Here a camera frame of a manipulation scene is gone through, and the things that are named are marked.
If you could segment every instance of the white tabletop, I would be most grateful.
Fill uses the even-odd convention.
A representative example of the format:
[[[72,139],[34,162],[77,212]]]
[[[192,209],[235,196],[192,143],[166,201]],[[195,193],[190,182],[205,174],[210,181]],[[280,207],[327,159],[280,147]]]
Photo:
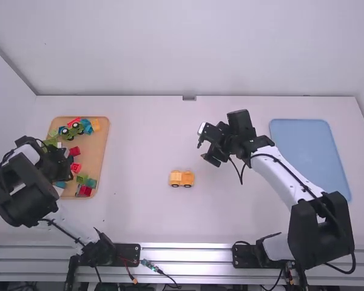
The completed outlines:
[[[110,131],[98,193],[66,200],[76,219],[116,242],[232,243],[287,232],[289,212],[269,184],[251,169],[244,186],[230,163],[216,168],[197,150],[201,122],[226,121],[248,109],[258,135],[269,136],[274,118],[326,120],[352,193],[349,204],[356,243],[364,244],[364,119],[352,97],[40,96],[27,124],[43,138],[61,115],[107,116]],[[168,185],[172,170],[192,170],[191,189]],[[0,239],[52,241],[44,230],[12,228],[0,218]]]

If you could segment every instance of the building block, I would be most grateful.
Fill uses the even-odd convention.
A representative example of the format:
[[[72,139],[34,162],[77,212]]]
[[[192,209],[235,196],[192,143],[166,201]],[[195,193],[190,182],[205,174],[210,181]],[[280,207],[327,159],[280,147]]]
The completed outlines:
[[[51,131],[49,131],[49,136],[51,138],[56,138],[58,136],[58,129],[51,129]]]
[[[69,154],[72,156],[78,156],[81,154],[81,151],[79,150],[79,147],[72,147]]]
[[[77,117],[75,119],[73,119],[72,121],[67,123],[67,126],[71,127],[73,125],[74,122],[80,122],[81,118]]]
[[[89,197],[90,194],[92,194],[92,188],[82,185],[79,189],[79,195],[80,196],[86,196]]]
[[[77,183],[81,185],[84,185],[86,183],[86,180],[87,180],[87,175],[84,174],[80,174],[76,178]]]
[[[83,124],[84,127],[86,127],[87,125],[90,125],[89,119],[86,119],[86,118],[82,118],[81,123]]]
[[[94,179],[90,179],[90,178],[89,178],[88,180],[86,180],[85,185],[86,185],[87,187],[92,188],[92,189],[96,189],[96,186],[97,186],[97,180],[94,180]]]
[[[71,165],[70,165],[70,169],[74,172],[74,173],[76,173],[76,174],[78,174],[79,173],[79,171],[81,171],[81,164],[78,164],[77,162],[73,162]]]
[[[98,119],[93,119],[91,122],[92,128],[95,132],[100,130]]]
[[[66,188],[66,182],[64,182],[64,181],[55,182],[54,185],[56,185],[57,187],[62,188],[62,189]]]
[[[92,132],[93,132],[93,128],[92,128],[91,124],[85,126],[84,133],[86,133],[87,135],[91,135]]]

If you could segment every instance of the yellow toy car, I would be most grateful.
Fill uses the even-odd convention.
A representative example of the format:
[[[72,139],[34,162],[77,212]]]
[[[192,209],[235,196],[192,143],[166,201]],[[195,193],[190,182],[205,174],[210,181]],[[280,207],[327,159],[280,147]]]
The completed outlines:
[[[172,171],[170,173],[169,184],[172,187],[184,186],[190,188],[194,185],[194,174],[191,171]]]

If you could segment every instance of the red block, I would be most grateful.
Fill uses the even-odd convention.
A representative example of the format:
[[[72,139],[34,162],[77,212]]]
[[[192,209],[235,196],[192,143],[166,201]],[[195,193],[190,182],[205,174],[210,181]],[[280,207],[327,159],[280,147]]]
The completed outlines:
[[[91,193],[92,193],[92,188],[90,187],[81,186],[81,188],[79,189],[79,194],[82,196],[89,197]]]
[[[69,128],[71,128],[71,126],[73,125],[74,122],[79,122],[80,120],[81,120],[81,118],[77,117],[77,118],[73,119],[72,121],[68,122],[67,126]]]
[[[81,171],[81,164],[78,164],[78,163],[76,163],[76,162],[73,162],[73,163],[70,165],[70,169],[71,169],[74,173],[78,174],[78,173],[79,173],[79,171]]]
[[[78,155],[80,155],[81,152],[79,151],[79,147],[72,147],[69,150],[69,154],[72,155],[72,156],[78,156]]]

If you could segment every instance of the metal frame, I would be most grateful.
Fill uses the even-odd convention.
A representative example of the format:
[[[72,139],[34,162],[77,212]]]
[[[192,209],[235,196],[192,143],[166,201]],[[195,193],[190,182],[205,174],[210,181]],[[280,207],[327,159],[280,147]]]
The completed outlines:
[[[235,269],[231,244],[141,243],[141,259],[160,266],[179,284],[273,284],[279,270]],[[65,281],[71,255],[75,249],[63,244],[0,244],[0,281]],[[351,275],[327,266],[306,271],[310,285],[364,286],[364,246],[356,249],[357,268]],[[349,256],[333,262],[350,269]],[[170,283],[169,279],[139,266],[130,268],[140,283]],[[99,267],[103,282],[130,283],[125,268]],[[95,270],[79,267],[79,282],[97,282]]]

